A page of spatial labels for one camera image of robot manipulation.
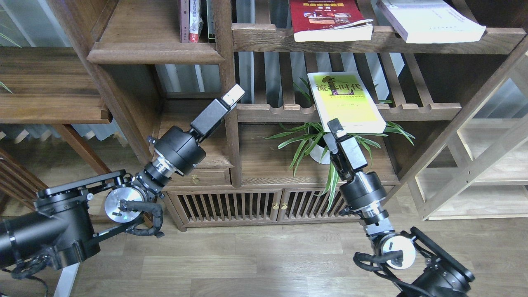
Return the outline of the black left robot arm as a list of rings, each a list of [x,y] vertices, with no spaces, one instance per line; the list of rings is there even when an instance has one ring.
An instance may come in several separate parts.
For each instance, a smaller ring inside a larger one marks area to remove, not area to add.
[[[13,278],[32,278],[48,266],[62,269],[85,261],[100,252],[101,241],[119,233],[162,237],[163,210],[153,200],[162,197],[174,173],[188,175],[205,158],[200,143],[244,93],[234,85],[191,122],[190,130],[173,126],[159,139],[149,137],[157,158],[135,175],[119,170],[38,192],[34,212],[1,223],[1,269],[13,266]],[[117,225],[96,233],[88,202],[103,191],[108,191],[106,214]]]

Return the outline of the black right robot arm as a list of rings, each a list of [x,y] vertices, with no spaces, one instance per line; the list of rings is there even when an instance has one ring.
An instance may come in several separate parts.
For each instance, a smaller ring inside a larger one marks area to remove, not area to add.
[[[416,227],[396,233],[388,211],[381,201],[386,192],[375,172],[365,173],[367,161],[357,141],[345,133],[338,119],[328,123],[331,134],[324,137],[330,159],[345,183],[339,191],[346,203],[341,215],[361,218],[373,255],[356,252],[354,263],[368,272],[391,281],[400,297],[465,297],[475,277],[443,248]],[[426,268],[412,283],[400,280],[391,269],[408,269],[417,252],[424,256]]]

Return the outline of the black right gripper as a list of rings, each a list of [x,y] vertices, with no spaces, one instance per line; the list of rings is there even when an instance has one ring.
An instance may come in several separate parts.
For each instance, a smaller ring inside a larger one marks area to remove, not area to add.
[[[381,206],[386,197],[385,188],[375,172],[364,172],[367,160],[356,139],[347,135],[338,118],[328,122],[329,134],[324,140],[330,151],[330,160],[339,178],[345,184],[339,188],[346,206],[340,215],[387,215]]]

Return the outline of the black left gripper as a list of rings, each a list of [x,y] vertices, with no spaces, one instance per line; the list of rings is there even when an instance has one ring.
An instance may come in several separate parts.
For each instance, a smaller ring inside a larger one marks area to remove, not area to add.
[[[169,179],[173,173],[180,176],[189,174],[206,156],[199,145],[219,126],[230,112],[230,107],[243,98],[245,90],[235,84],[222,99],[211,102],[190,124],[191,129],[183,131],[172,126],[160,139],[148,138],[158,156],[148,164],[148,173],[154,179]]]

